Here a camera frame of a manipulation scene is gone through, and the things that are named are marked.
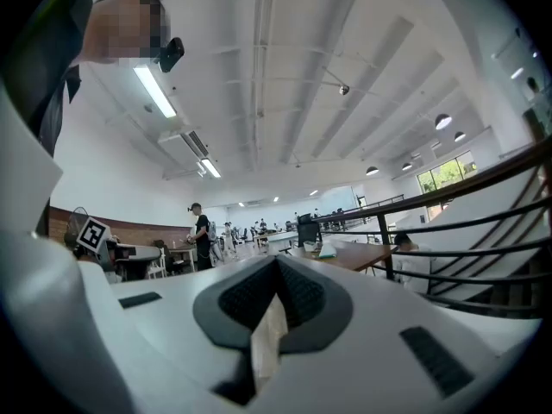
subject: white shirt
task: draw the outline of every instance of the white shirt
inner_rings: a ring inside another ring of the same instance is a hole
[[[430,252],[431,248],[425,244],[419,244],[419,252]],[[406,272],[431,274],[431,262],[435,261],[434,257],[427,256],[397,256],[397,270],[405,270]],[[399,275],[400,281],[407,290],[427,294],[430,280],[422,278],[413,278],[412,276]]]

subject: brick wall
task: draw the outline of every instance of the brick wall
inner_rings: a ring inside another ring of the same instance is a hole
[[[67,221],[70,215],[70,211],[50,207],[50,238],[62,245],[65,245],[63,236],[66,233]],[[180,240],[185,241],[186,236],[190,233],[190,227],[126,223],[124,221],[113,221],[102,217],[96,219],[109,225],[111,234],[118,236],[123,244],[150,246],[153,245],[154,240],[162,239],[169,248],[173,246],[173,241],[178,247],[183,244]]]

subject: black railing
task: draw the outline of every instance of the black railing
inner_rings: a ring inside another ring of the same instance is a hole
[[[552,206],[552,185],[550,184],[552,179],[549,176],[548,171],[545,170],[547,177],[545,183],[541,186],[538,194],[533,198],[533,201],[529,204],[514,207],[511,210],[501,211],[499,213],[492,214],[490,216],[485,216],[482,218],[474,219],[471,221],[461,221],[451,224],[435,225],[435,226],[424,226],[414,229],[394,229],[389,230],[386,224],[386,215],[391,213],[396,213],[404,210],[412,210],[418,207],[428,206],[429,204],[434,204],[442,200],[450,200],[458,198],[475,191],[485,189],[492,185],[496,185],[499,182],[505,181],[513,176],[516,176],[520,173],[523,173],[532,167],[539,167],[544,165],[545,169],[549,166],[550,156],[552,156],[552,137],[548,137],[546,140],[543,140],[532,146],[525,149],[523,152],[516,154],[511,157],[509,160],[505,160],[497,164],[496,166],[487,169],[469,179],[465,179],[457,184],[449,185],[437,191],[432,191],[425,193],[423,195],[408,198],[397,203],[382,205],[375,208],[361,207],[358,209],[348,210],[347,212],[339,213],[336,215],[322,216],[315,221],[324,225],[324,223],[329,222],[346,222],[351,220],[364,220],[372,217],[376,217],[379,223],[379,230],[370,230],[370,231],[335,231],[334,229],[323,229],[322,233],[324,234],[341,234],[341,235],[381,235],[381,241],[383,244],[391,244],[390,235],[395,235],[399,232],[406,231],[408,234],[416,233],[429,233],[429,232],[438,232],[445,230],[454,230],[462,229],[466,227],[472,227],[476,225],[481,225],[491,222],[503,222],[505,219],[512,216],[519,216],[518,220],[514,225],[518,225],[523,217],[534,210],[540,210],[541,212],[538,216],[533,219],[530,224],[529,231],[525,231],[522,234],[522,237],[518,237],[511,245],[495,247],[491,246],[489,248],[472,248],[469,250],[454,250],[454,251],[409,251],[409,252],[395,252],[394,254],[400,254],[403,256],[424,256],[424,257],[446,257],[446,258],[480,258],[481,256],[488,255],[499,255],[504,256],[506,254],[521,252],[526,250],[534,250],[541,248],[550,248],[552,247],[552,237],[544,237],[536,239],[534,241],[523,241],[523,238],[530,233],[530,230],[537,224],[541,219],[545,210],[550,210]],[[530,178],[529,182],[533,182],[536,179],[535,176]],[[538,198],[538,196],[543,192],[544,187],[548,187],[548,196],[545,198]],[[483,273],[487,267],[493,264],[493,261],[489,262],[487,266],[483,269],[479,269],[476,274]],[[392,266],[392,257],[388,257],[385,261],[385,267],[373,268],[385,270],[386,277],[388,279],[394,280],[394,276],[405,275],[411,276],[419,279],[428,279],[431,281],[437,281],[438,283],[449,282],[453,285],[516,285],[516,284],[528,284],[528,283],[548,283],[552,278],[551,273],[538,273],[531,275],[520,275],[520,276],[511,276],[505,278],[474,278],[474,277],[462,277],[458,275],[442,275],[442,274],[421,274],[408,272],[403,270],[395,270]],[[504,305],[495,305],[495,304],[481,304],[475,302],[466,302],[466,301],[457,301],[453,299],[437,297],[435,295],[424,294],[424,296],[438,304],[449,305],[454,308],[459,309],[483,309],[494,311],[512,311],[512,312],[528,312],[530,314],[535,314],[535,305],[530,305],[527,307],[510,307]]]

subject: man in black shirt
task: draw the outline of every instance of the man in black shirt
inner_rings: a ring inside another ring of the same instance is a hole
[[[49,0],[42,3],[2,63],[2,79],[23,121],[53,156],[63,93],[80,87],[78,65],[156,57],[168,43],[160,0]],[[36,229],[48,235],[47,204]]]
[[[201,204],[193,203],[191,211],[195,216],[198,216],[196,222],[196,234],[188,235],[188,242],[192,244],[196,242],[198,246],[198,271],[207,270],[213,266],[210,263],[210,240],[209,240],[209,219],[203,214]]]

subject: black camera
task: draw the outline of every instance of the black camera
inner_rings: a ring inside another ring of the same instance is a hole
[[[155,57],[154,63],[159,64],[159,69],[167,73],[173,69],[174,65],[183,57],[184,45],[179,37],[174,37],[169,43],[161,49],[160,54]]]

